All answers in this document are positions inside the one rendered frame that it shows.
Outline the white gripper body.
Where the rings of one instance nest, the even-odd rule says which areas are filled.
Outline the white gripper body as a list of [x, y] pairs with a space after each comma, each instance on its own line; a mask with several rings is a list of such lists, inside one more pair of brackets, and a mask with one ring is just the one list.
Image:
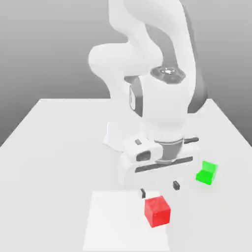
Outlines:
[[124, 189], [161, 189], [177, 180], [180, 184], [194, 174], [200, 164], [200, 147], [185, 145], [178, 159], [170, 164], [142, 162], [134, 164], [122, 154], [118, 164], [118, 181]]

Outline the small red cube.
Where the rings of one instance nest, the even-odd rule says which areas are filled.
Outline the small red cube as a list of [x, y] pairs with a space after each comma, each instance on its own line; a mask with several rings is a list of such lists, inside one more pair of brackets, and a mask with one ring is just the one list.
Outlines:
[[145, 200], [144, 215], [152, 228], [170, 223], [171, 208], [164, 197]]

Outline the small green cube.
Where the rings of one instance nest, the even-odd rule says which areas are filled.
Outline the small green cube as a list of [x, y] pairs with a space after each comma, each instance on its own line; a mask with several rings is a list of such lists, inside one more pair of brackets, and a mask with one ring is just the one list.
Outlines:
[[196, 174], [196, 180], [211, 185], [216, 177], [218, 165], [203, 161], [201, 170]]

